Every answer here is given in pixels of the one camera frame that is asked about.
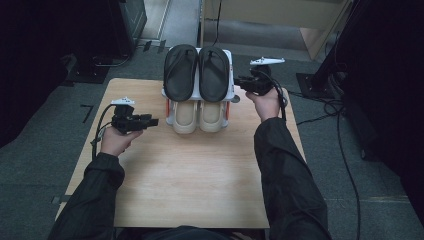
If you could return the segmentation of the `dark cabinet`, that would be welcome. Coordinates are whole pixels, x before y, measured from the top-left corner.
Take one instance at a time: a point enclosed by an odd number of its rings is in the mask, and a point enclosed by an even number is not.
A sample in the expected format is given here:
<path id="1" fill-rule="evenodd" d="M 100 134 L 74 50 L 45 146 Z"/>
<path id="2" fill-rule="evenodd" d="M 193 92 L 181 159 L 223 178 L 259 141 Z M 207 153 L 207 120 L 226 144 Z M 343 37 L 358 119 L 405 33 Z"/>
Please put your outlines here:
<path id="1" fill-rule="evenodd" d="M 132 56 L 147 22 L 144 0 L 108 0 L 120 56 Z"/>

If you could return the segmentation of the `black stand with base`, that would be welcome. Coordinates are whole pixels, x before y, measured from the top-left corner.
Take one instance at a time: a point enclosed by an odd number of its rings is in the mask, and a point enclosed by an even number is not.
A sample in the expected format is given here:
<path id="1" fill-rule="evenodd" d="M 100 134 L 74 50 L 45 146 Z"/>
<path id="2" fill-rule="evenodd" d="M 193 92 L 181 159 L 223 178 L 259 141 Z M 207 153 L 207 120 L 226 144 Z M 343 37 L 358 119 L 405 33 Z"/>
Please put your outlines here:
<path id="1" fill-rule="evenodd" d="M 326 55 L 320 68 L 314 74 L 296 74 L 301 94 L 304 97 L 328 99 L 334 97 L 329 78 L 334 73 L 347 69 L 347 65 L 342 61 L 341 57 L 338 56 L 338 53 L 342 53 L 340 47 L 346 45 L 349 40 L 349 35 L 353 27 L 351 18 L 355 18 L 357 6 L 360 1 L 361 0 L 346 0 L 343 9 L 348 11 L 348 14 L 339 14 L 337 18 L 338 22 L 344 20 L 343 28 L 337 32 L 334 45 Z"/>

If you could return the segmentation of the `person's torso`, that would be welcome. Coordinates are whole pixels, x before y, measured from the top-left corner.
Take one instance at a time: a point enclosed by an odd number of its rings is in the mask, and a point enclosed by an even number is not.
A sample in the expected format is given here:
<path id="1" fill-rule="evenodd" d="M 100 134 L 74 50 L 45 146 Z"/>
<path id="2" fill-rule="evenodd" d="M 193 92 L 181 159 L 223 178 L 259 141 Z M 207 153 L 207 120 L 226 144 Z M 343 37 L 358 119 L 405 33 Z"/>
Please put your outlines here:
<path id="1" fill-rule="evenodd" d="M 199 228 L 122 228 L 113 240 L 266 240 L 264 230 Z"/>

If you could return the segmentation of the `person's left hand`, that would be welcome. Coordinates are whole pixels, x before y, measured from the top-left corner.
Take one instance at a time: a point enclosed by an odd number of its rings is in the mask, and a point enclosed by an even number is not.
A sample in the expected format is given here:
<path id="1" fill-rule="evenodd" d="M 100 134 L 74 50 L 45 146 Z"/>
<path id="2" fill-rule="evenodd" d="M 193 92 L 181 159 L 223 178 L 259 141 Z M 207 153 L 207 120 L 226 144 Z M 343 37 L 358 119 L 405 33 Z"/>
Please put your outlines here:
<path id="1" fill-rule="evenodd" d="M 131 145 L 133 140 L 141 135 L 142 131 L 122 134 L 114 127 L 108 127 L 103 133 L 100 151 L 118 157 Z"/>

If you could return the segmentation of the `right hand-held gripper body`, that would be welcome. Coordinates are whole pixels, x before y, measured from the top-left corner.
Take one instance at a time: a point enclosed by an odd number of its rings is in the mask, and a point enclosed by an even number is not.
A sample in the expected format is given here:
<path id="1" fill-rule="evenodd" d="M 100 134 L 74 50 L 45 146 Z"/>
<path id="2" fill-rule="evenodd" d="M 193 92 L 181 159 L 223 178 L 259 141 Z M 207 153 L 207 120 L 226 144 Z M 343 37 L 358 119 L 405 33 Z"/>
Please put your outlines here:
<path id="1" fill-rule="evenodd" d="M 252 92 L 260 96 L 267 94 L 274 88 L 278 94 L 282 93 L 280 83 L 271 76 L 271 65 L 282 64 L 284 58 L 265 58 L 261 57 L 250 61 L 250 73 L 254 77 L 254 88 Z"/>

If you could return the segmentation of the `person's right hand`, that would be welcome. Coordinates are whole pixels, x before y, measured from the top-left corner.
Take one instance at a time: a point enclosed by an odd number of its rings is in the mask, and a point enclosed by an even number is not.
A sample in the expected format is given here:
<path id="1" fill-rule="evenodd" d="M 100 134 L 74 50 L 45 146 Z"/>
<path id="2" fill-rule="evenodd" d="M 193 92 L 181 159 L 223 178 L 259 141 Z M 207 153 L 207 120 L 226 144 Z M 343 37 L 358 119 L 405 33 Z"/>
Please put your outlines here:
<path id="1" fill-rule="evenodd" d="M 282 112 L 280 98 L 275 89 L 271 89 L 263 96 L 253 92 L 246 92 L 245 96 L 253 102 L 255 110 L 262 122 L 270 118 L 278 117 Z"/>

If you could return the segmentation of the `white shoe rack orange supports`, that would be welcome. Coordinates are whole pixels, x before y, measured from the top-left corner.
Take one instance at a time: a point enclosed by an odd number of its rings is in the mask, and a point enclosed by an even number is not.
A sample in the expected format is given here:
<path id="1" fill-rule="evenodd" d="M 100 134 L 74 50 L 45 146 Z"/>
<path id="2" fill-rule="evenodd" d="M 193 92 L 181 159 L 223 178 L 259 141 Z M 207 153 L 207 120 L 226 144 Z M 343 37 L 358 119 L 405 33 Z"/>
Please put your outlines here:
<path id="1" fill-rule="evenodd" d="M 200 125 L 199 125 L 199 122 L 200 122 L 200 106 L 201 106 L 201 103 L 205 100 L 201 97 L 200 91 L 199 91 L 199 52 L 202 48 L 196 48 L 196 49 L 197 49 L 197 52 L 198 52 L 198 65 L 197 65 L 196 73 L 195 73 L 194 91 L 192 93 L 192 96 L 186 101 L 197 101 L 198 102 L 197 127 L 196 128 L 200 128 Z M 229 63 L 230 63 L 229 86 L 228 86 L 227 95 L 225 96 L 225 98 L 223 100 L 220 101 L 220 102 L 224 103 L 225 114 L 224 114 L 224 123 L 223 123 L 222 128 L 225 128 L 225 127 L 228 126 L 230 106 L 231 106 L 231 101 L 235 97 L 235 90 L 234 90 L 234 80 L 233 80 L 232 55 L 231 55 L 231 52 L 229 50 L 223 50 L 223 51 L 226 53 L 226 55 L 229 59 Z M 171 99 L 169 99 L 166 96 L 165 91 L 164 91 L 164 86 L 162 88 L 162 95 L 166 98 L 166 122 L 173 127 L 174 103 L 176 101 L 172 101 Z"/>

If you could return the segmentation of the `dark stand base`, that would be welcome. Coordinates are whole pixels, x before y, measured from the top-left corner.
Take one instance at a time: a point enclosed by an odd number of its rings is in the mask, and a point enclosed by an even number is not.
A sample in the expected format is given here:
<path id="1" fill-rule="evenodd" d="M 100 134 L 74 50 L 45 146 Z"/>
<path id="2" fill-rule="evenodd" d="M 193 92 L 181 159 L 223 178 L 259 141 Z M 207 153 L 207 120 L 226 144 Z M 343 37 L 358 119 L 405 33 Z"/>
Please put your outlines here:
<path id="1" fill-rule="evenodd" d="M 108 74 L 112 60 L 104 57 L 77 56 L 63 58 L 68 74 L 65 82 L 102 84 Z"/>

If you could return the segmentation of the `light wooden cabinet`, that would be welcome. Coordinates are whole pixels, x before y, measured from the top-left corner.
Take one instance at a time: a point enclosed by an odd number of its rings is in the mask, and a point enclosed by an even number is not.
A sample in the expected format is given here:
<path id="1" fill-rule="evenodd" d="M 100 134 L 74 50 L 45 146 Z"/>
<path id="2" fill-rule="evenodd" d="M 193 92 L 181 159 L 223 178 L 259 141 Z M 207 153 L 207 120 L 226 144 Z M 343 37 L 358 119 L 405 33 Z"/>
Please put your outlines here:
<path id="1" fill-rule="evenodd" d="M 300 29 L 315 60 L 338 27 L 353 0 L 202 0 L 200 45 L 207 20 L 230 20 Z"/>

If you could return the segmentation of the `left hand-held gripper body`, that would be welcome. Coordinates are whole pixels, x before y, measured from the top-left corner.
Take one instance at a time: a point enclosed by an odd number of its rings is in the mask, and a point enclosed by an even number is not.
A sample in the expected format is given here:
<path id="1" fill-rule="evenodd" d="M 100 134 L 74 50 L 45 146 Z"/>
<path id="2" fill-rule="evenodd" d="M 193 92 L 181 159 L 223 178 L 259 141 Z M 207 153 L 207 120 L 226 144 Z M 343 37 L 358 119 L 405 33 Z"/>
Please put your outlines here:
<path id="1" fill-rule="evenodd" d="M 115 107 L 111 125 L 122 134 L 147 128 L 142 116 L 133 114 L 134 104 L 135 102 L 127 97 L 111 101 L 111 105 Z"/>

